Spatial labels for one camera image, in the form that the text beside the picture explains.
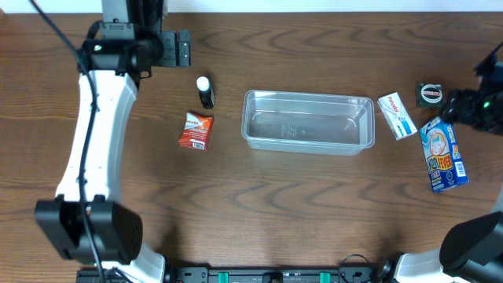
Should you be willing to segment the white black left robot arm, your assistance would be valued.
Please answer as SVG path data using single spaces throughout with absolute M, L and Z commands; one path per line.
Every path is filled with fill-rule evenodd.
M 104 1 L 79 48 L 79 113 L 55 196 L 35 221 L 59 256 L 83 265 L 79 282 L 172 282 L 165 256 L 143 239 L 141 217 L 121 204 L 120 165 L 130 110 L 155 67 L 190 64 L 190 34 L 166 31 L 164 1 Z

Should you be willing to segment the white blue Panadol box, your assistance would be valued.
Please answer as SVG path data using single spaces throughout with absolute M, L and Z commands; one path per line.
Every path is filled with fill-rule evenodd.
M 378 105 L 396 140 L 407 138 L 417 132 L 417 128 L 397 92 L 380 97 Z

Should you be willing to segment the green round tin box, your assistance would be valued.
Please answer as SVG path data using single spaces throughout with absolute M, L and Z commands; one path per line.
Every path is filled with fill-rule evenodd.
M 440 108 L 444 98 L 443 88 L 440 84 L 417 83 L 417 106 L 423 108 Z

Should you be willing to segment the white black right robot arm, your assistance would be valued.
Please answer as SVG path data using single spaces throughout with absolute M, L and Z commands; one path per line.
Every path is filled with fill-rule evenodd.
M 420 129 L 432 189 L 442 192 L 467 183 L 453 132 L 456 123 L 502 134 L 502 63 L 494 48 L 474 73 L 476 90 L 451 90 L 438 116 Z M 454 226 L 440 248 L 402 253 L 383 265 L 378 282 L 500 282 L 502 280 L 502 201 L 487 215 Z

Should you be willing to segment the blue Cool Fever box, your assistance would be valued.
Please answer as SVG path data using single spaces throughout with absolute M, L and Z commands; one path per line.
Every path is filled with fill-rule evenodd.
M 434 193 L 468 183 L 452 124 L 437 116 L 420 129 L 420 139 Z

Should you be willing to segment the clear plastic container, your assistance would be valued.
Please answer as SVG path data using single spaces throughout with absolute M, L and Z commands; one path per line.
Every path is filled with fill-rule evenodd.
M 252 149 L 355 156 L 375 143 L 368 97 L 250 90 L 241 134 Z

